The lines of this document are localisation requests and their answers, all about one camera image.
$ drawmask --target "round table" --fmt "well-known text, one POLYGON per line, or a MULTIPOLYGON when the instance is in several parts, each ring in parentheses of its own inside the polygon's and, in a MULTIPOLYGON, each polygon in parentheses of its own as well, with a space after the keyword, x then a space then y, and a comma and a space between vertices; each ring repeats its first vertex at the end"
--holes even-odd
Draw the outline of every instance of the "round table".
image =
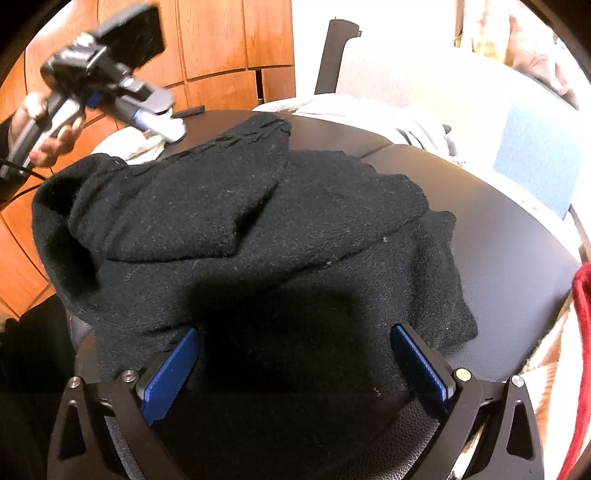
MULTIPOLYGON (((185 119, 186 137, 161 158, 187 150, 256 112, 210 111, 185 119)), ((580 264, 523 208, 460 167, 424 150, 392 145, 347 125, 281 113, 293 150, 342 150, 384 174, 407 175, 433 210, 457 219, 452 251, 478 337, 448 356, 453 367, 505 380, 523 365, 556 320, 580 264)))

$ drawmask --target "wooden cabinet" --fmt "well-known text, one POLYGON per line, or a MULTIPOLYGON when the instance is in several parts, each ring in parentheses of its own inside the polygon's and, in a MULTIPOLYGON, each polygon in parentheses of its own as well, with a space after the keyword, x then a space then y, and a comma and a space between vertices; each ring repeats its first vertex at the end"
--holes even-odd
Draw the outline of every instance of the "wooden cabinet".
MULTIPOLYGON (((47 57, 137 0, 72 0, 29 43, 0 86, 0 121, 27 93, 48 92, 39 74, 47 57)), ((255 69, 265 101, 295 96, 290 0, 151 0, 160 6, 163 54, 136 74, 168 88, 174 110, 252 109, 257 106, 255 69)), ((86 128, 74 150, 60 157, 57 172, 88 155, 114 133, 115 121, 87 109, 86 128)), ((49 176, 48 169, 40 171, 49 176)), ((29 179, 26 187, 37 182, 29 179)), ((24 195, 0 213, 0 312, 19 316, 53 293, 37 255, 31 201, 24 195)))
MULTIPOLYGON (((48 168, 39 170, 39 172, 45 177, 51 176, 51 171, 48 168)), ((41 180, 35 177, 29 177, 20 191, 39 185, 40 183, 41 180)), ((33 201, 34 195, 35 191, 33 190, 19 197, 2 211, 2 217, 25 255, 33 263, 37 271, 47 278, 43 264, 37 254, 37 249, 33 240, 33 230, 31 229, 31 223, 33 221, 31 202, 33 201)))
POLYGON ((178 0, 187 78, 246 68, 242 0, 178 0))
POLYGON ((0 218, 0 298, 22 315, 47 287, 47 280, 27 258, 3 218, 0 218))
POLYGON ((296 96, 296 72, 293 67, 262 69, 262 92, 266 102, 296 96))
POLYGON ((25 50, 28 92, 48 93, 39 68, 49 55, 70 43, 82 32, 98 25, 98 0, 72 0, 35 35, 25 50))
POLYGON ((26 96, 25 56, 22 54, 0 86, 0 122, 11 116, 26 96))
POLYGON ((257 106, 255 72, 233 72, 189 83, 192 105, 207 110, 252 110, 257 106))
POLYGON ((248 67, 293 65, 291 0, 243 0, 248 67))
POLYGON ((189 108, 189 101, 187 100, 187 93, 185 92, 184 85, 177 85, 176 87, 169 88, 169 91, 174 96, 174 112, 180 112, 181 110, 189 108))
MULTIPOLYGON (((99 23, 115 13, 136 4, 137 0, 99 0, 99 23)), ((174 1, 153 1, 160 7, 160 23, 166 49, 137 71, 138 78, 158 86, 172 85, 183 81, 180 49, 178 46, 177 15, 174 1)))

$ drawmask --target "metal screw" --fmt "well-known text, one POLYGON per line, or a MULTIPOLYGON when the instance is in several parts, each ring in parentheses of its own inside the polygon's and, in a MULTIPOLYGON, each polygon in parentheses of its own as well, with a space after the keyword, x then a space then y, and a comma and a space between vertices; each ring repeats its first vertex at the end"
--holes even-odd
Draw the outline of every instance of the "metal screw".
POLYGON ((456 377, 463 382, 467 382, 472 378, 472 374, 465 368, 458 368, 456 370, 456 377))
POLYGON ((138 373, 135 370, 125 370, 121 374, 121 380, 123 380, 125 383, 131 383, 137 378, 137 376, 138 373))
POLYGON ((513 382, 513 384, 516 387, 519 387, 519 388, 521 388, 521 387, 523 387, 525 385, 525 382, 523 381, 523 378, 521 378, 519 375, 513 375, 511 377, 511 382, 513 382))
POLYGON ((82 382, 82 379, 80 377, 72 377, 71 379, 68 380, 68 387, 76 388, 80 385, 81 382, 82 382))

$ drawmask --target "black knit fabric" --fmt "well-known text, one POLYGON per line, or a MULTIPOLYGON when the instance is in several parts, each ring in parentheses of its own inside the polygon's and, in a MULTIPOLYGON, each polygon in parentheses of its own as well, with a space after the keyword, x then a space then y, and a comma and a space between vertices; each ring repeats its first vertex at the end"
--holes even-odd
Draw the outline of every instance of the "black knit fabric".
POLYGON ((105 378, 201 328, 190 385, 155 424, 190 478, 309 478, 347 460, 408 398, 394 323, 437 349, 476 335, 453 215, 405 176, 289 151, 289 133, 262 113, 161 163, 87 157, 35 195, 41 259, 95 327, 105 378))

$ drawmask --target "white cloth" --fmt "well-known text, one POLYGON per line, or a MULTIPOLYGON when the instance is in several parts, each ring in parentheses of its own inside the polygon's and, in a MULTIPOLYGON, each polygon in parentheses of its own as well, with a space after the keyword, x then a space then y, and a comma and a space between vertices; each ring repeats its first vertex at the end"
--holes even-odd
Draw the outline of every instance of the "white cloth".
POLYGON ((429 108, 412 103, 398 108, 378 100, 346 94, 325 93, 310 98, 292 98, 263 103, 255 111, 293 111, 294 115, 319 118, 382 135, 394 144, 422 148, 445 160, 463 164, 454 135, 429 108))
POLYGON ((160 135, 127 127, 109 135, 92 153, 106 153, 125 160, 129 165, 138 165, 156 160, 164 150, 164 145, 165 141, 160 135))

